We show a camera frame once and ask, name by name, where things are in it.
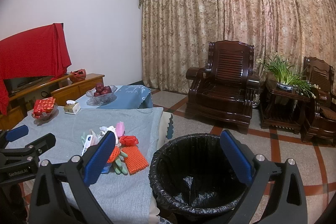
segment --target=blue gripper pad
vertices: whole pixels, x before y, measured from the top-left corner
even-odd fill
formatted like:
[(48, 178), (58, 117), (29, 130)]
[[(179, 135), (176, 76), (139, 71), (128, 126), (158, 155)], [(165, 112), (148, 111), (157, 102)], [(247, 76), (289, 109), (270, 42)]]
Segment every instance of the blue gripper pad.
[(103, 170), (114, 147), (116, 146), (116, 138), (114, 136), (114, 133), (111, 131), (108, 132), (109, 134), (107, 136), (104, 136), (103, 139), (100, 140), (100, 142), (97, 144), (99, 145), (98, 149), (92, 155), (84, 168), (83, 181), (85, 186), (87, 187), (97, 182), (101, 171)]
[(28, 126), (26, 126), (25, 124), (20, 127), (14, 128), (7, 132), (6, 140), (9, 142), (13, 142), (23, 136), (26, 136), (28, 134), (28, 131)]
[(252, 184), (254, 168), (237, 145), (238, 141), (227, 131), (223, 130), (220, 135), (220, 146), (236, 173), (238, 180), (249, 186)]

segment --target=side table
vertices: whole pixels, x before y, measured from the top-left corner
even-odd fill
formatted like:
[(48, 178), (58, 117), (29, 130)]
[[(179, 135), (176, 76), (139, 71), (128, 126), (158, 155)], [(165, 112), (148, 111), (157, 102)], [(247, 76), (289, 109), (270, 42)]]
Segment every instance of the side table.
[[(278, 96), (288, 98), (287, 104), (276, 104)], [(307, 102), (310, 102), (310, 98), (300, 95), (296, 90), (282, 90), (275, 80), (266, 80), (265, 89), (260, 95), (261, 128), (269, 126), (292, 128), (294, 134), (299, 134), (305, 121)]]

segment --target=green rubber glove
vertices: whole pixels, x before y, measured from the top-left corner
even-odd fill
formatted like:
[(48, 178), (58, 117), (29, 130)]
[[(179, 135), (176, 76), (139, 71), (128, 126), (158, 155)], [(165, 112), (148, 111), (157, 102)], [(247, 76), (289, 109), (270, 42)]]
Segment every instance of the green rubber glove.
[[(123, 151), (120, 151), (120, 155), (122, 157), (128, 157), (127, 154), (124, 153)], [(128, 174), (128, 170), (127, 168), (123, 167), (123, 164), (119, 156), (112, 163), (112, 166), (113, 166), (114, 171), (117, 173), (117, 175), (120, 175), (121, 173), (123, 173), (124, 175)]]

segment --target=tv stand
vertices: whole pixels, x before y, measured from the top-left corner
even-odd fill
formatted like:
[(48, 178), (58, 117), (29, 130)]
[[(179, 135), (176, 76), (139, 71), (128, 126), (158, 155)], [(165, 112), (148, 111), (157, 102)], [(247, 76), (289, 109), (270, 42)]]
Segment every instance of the tv stand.
[(0, 130), (12, 129), (27, 116), (26, 102), (24, 96), (41, 90), (46, 87), (52, 89), (51, 95), (56, 99), (59, 106), (65, 106), (67, 100), (76, 100), (84, 95), (88, 90), (95, 87), (98, 82), (103, 83), (103, 77), (96, 73), (86, 75), (85, 80), (72, 83), (69, 80), (70, 74), (64, 75), (56, 80), (50, 81), (51, 76), (43, 78), (41, 81), (30, 87), (24, 88), (9, 97), (7, 115), (0, 113)]

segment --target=red apple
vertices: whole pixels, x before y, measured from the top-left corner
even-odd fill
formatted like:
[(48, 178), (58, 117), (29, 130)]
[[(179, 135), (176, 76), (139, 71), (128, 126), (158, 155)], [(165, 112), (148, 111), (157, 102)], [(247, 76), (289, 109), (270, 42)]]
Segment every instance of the red apple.
[(103, 91), (100, 93), (100, 95), (107, 94), (107, 93), (109, 93), (108, 90), (103, 90)]
[(96, 92), (99, 92), (99, 93), (101, 93), (103, 90), (104, 90), (104, 88), (103, 89), (97, 89), (96, 88)]
[(104, 87), (104, 90), (107, 90), (109, 93), (111, 93), (111, 92), (112, 92), (112, 90), (111, 90), (111, 87), (110, 87), (110, 86), (105, 86), (105, 87)]
[(104, 85), (103, 85), (103, 83), (97, 83), (96, 84), (96, 90), (100, 90), (100, 89), (104, 89)]

